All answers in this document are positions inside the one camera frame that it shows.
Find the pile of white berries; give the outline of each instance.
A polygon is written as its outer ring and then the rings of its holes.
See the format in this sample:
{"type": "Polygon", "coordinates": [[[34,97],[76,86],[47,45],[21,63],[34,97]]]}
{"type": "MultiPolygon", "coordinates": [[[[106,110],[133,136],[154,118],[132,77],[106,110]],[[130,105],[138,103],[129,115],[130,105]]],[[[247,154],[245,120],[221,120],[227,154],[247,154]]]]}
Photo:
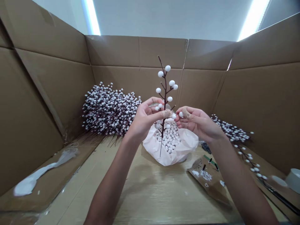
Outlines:
{"type": "Polygon", "coordinates": [[[254,134],[254,132],[247,132],[243,131],[242,129],[233,126],[225,121],[220,120],[215,114],[212,114],[211,119],[223,130],[223,132],[228,136],[230,142],[233,144],[235,148],[238,148],[238,154],[242,157],[242,160],[245,160],[246,163],[251,165],[250,170],[256,173],[256,176],[259,179],[267,180],[266,176],[263,176],[260,173],[259,167],[260,165],[257,163],[253,163],[253,157],[251,154],[246,154],[244,151],[246,150],[245,147],[239,146],[239,143],[243,143],[249,140],[251,137],[247,134],[254,134]]]}
{"type": "Polygon", "coordinates": [[[100,82],[87,92],[82,108],[82,117],[85,118],[82,126],[97,135],[123,137],[142,101],[140,96],[134,96],[134,92],[125,95],[123,89],[118,91],[112,87],[113,83],[104,86],[100,82]]]}
{"type": "Polygon", "coordinates": [[[164,147],[169,154],[171,154],[174,151],[175,147],[181,142],[178,133],[178,127],[174,121],[166,122],[166,128],[163,132],[163,138],[161,134],[161,129],[156,131],[155,137],[158,140],[159,144],[162,144],[162,147],[164,147]]]}

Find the hand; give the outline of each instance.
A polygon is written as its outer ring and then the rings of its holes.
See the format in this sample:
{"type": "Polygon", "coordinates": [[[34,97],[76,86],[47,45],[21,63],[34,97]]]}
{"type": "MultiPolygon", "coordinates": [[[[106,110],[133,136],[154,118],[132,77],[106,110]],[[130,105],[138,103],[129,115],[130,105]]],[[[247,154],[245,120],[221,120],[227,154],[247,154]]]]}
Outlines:
{"type": "Polygon", "coordinates": [[[156,111],[155,107],[149,107],[149,105],[153,103],[161,103],[164,105],[163,100],[157,97],[151,97],[140,104],[125,137],[133,138],[141,143],[147,137],[152,124],[163,119],[163,113],[161,111],[156,111]]]}
{"type": "Polygon", "coordinates": [[[181,107],[176,111],[175,122],[178,128],[189,129],[206,143],[227,138],[222,129],[201,109],[181,107]],[[184,118],[179,117],[180,112],[183,112],[184,118]]]}

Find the white paper wrap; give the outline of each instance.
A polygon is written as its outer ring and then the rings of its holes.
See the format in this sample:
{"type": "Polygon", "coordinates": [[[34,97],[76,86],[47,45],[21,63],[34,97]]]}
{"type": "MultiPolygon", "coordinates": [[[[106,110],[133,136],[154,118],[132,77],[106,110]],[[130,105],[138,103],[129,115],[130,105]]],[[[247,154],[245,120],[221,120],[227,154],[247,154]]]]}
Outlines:
{"type": "MultiPolygon", "coordinates": [[[[166,122],[174,121],[172,118],[166,119],[166,122]]],[[[157,129],[154,127],[154,124],[151,126],[149,133],[145,140],[143,141],[143,146],[147,152],[152,155],[152,157],[162,164],[163,166],[170,166],[177,162],[184,161],[190,152],[194,152],[198,146],[198,136],[195,135],[192,131],[188,129],[178,129],[178,133],[181,139],[179,145],[175,147],[173,152],[170,154],[167,150],[162,146],[162,153],[160,155],[161,144],[155,137],[157,129]]]]}
{"type": "Polygon", "coordinates": [[[14,196],[24,196],[32,193],[32,190],[34,189],[37,180],[48,170],[52,168],[56,168],[71,158],[75,157],[77,154],[79,154],[78,148],[69,147],[67,150],[64,150],[62,155],[60,156],[59,160],[57,162],[51,163],[48,166],[42,167],[38,169],[36,172],[30,174],[28,177],[26,177],[24,180],[22,180],[20,183],[18,183],[14,190],[13,194],[14,196]]]}

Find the cardboard wall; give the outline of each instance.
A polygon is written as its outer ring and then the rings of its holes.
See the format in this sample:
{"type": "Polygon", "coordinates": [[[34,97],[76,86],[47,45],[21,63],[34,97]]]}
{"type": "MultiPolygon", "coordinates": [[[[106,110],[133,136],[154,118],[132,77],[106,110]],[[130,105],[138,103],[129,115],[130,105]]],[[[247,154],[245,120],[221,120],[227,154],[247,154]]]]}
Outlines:
{"type": "Polygon", "coordinates": [[[0,196],[63,146],[13,50],[0,47],[0,196]]]}
{"type": "Polygon", "coordinates": [[[1,0],[0,17],[64,141],[72,141],[95,85],[85,36],[31,0],[1,0]]]}
{"type": "Polygon", "coordinates": [[[232,57],[233,42],[186,40],[175,38],[86,36],[91,64],[97,84],[114,83],[115,89],[135,92],[146,100],[164,79],[157,76],[163,66],[171,66],[167,74],[179,85],[171,91],[171,106],[202,108],[210,113],[217,99],[224,71],[232,57]]]}
{"type": "Polygon", "coordinates": [[[252,135],[254,152],[288,174],[299,168],[300,14],[239,43],[214,113],[252,135]]]}

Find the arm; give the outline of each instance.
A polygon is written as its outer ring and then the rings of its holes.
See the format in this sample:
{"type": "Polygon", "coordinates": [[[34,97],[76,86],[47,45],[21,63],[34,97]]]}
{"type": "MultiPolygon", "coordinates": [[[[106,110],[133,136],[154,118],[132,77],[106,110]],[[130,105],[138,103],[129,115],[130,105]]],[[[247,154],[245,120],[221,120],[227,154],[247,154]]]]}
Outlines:
{"type": "Polygon", "coordinates": [[[221,128],[200,109],[182,107],[176,113],[181,111],[184,118],[177,115],[175,119],[178,127],[193,131],[208,144],[245,224],[279,224],[266,198],[221,128]]]}
{"type": "Polygon", "coordinates": [[[163,104],[163,101],[152,97],[138,107],[111,166],[96,190],[84,225],[113,223],[117,203],[135,153],[146,138],[151,125],[163,119],[162,112],[156,112],[154,107],[149,107],[152,103],[163,104]]]}

